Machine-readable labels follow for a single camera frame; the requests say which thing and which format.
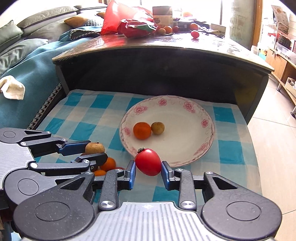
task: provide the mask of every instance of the checkered tablecloth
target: checkered tablecloth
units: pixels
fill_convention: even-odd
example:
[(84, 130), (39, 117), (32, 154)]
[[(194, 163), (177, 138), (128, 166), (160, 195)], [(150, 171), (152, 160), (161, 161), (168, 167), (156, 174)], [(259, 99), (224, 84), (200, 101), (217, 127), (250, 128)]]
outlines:
[[(108, 156), (118, 167), (126, 167), (132, 156), (125, 151), (119, 139), (119, 125), (124, 114), (136, 103), (149, 98), (131, 93), (74, 90), (61, 100), (43, 120), (38, 130), (50, 131), (53, 136), (69, 141), (91, 140), (101, 142)], [(199, 160), (182, 168), (193, 175), (206, 171), (218, 173), (254, 192), (261, 193), (257, 159), (247, 124), (233, 104), (193, 100), (212, 117), (215, 138), (209, 151)], [(37, 158), (38, 162), (65, 163), (78, 155), (51, 154)], [(196, 191), (197, 202), (203, 204), (201, 191)], [(145, 176), (137, 170), (134, 189), (121, 191), (120, 201), (175, 201), (178, 191), (167, 191), (161, 175)]]

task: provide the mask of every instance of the beige towel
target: beige towel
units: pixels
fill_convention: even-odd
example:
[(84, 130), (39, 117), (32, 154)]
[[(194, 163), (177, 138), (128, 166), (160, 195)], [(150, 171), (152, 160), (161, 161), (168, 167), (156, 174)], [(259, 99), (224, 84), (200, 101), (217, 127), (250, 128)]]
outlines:
[(7, 99), (23, 100), (25, 95), (25, 86), (17, 81), (12, 75), (0, 79), (0, 93)]

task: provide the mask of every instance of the pink flower pattern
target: pink flower pattern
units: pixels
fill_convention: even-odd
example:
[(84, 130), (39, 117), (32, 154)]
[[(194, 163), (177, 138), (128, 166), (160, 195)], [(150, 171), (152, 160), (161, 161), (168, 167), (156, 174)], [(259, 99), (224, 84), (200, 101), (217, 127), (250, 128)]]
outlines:
[(206, 119), (203, 119), (202, 120), (202, 127), (203, 128), (206, 128), (208, 126), (208, 124), (209, 124), (209, 121), (208, 120), (206, 120)]
[(166, 99), (162, 98), (159, 102), (158, 102), (159, 106), (164, 106), (166, 105)]
[(204, 153), (208, 146), (209, 146), (209, 143), (208, 142), (202, 144), (200, 146), (200, 148), (198, 148), (198, 150), (196, 151), (196, 153), (194, 153), (194, 155), (196, 155), (196, 154), (198, 154), (200, 152), (203, 152)]
[(185, 101), (183, 107), (191, 113), (195, 113), (194, 106), (191, 102)]
[(148, 109), (147, 106), (143, 105), (136, 105), (136, 107), (133, 109), (133, 111), (136, 113), (136, 115), (142, 114), (144, 111)]
[(124, 127), (123, 130), (127, 136), (129, 136), (129, 137), (131, 136), (131, 130), (128, 127)]

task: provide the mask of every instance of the plate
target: plate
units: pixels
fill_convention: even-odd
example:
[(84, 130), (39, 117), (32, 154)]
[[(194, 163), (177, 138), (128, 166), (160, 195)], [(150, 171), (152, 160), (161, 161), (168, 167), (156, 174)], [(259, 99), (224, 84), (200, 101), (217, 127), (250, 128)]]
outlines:
[[(138, 122), (162, 122), (165, 130), (153, 133), (146, 140), (133, 134)], [(201, 158), (211, 147), (215, 127), (209, 113), (196, 102), (179, 96), (155, 96), (145, 99), (124, 115), (119, 129), (120, 140), (125, 149), (135, 157), (138, 149), (156, 151), (162, 161), (171, 167), (190, 164)]]

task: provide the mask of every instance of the yellow pillow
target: yellow pillow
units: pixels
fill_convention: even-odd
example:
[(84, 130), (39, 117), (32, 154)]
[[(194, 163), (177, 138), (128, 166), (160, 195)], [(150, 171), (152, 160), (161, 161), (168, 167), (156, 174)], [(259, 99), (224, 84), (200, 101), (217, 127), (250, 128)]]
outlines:
[(85, 25), (88, 20), (89, 19), (84, 16), (76, 15), (74, 17), (67, 18), (66, 20), (64, 20), (64, 22), (72, 28), (79, 28)]

